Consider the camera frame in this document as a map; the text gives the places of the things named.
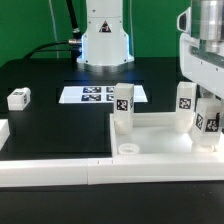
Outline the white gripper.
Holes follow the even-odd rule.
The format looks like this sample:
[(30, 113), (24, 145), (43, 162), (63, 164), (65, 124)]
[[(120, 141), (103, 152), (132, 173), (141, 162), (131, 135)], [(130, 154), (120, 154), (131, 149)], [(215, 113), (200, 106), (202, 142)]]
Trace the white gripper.
[(182, 74), (218, 96), (216, 122), (224, 127), (224, 6), (190, 6), (177, 18)]

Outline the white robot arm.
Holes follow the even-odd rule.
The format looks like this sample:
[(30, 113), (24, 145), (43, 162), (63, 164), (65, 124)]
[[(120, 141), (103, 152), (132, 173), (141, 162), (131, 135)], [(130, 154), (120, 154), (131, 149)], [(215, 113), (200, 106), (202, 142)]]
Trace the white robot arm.
[[(81, 37), (78, 66), (98, 73), (131, 67), (134, 56), (123, 29), (123, 0), (86, 0), (86, 4), (87, 30)], [(224, 127), (224, 106), (213, 105), (217, 97), (224, 101), (224, 0), (191, 0), (179, 15), (177, 28), (181, 72), (201, 88), (201, 98), (178, 97), (176, 120)]]

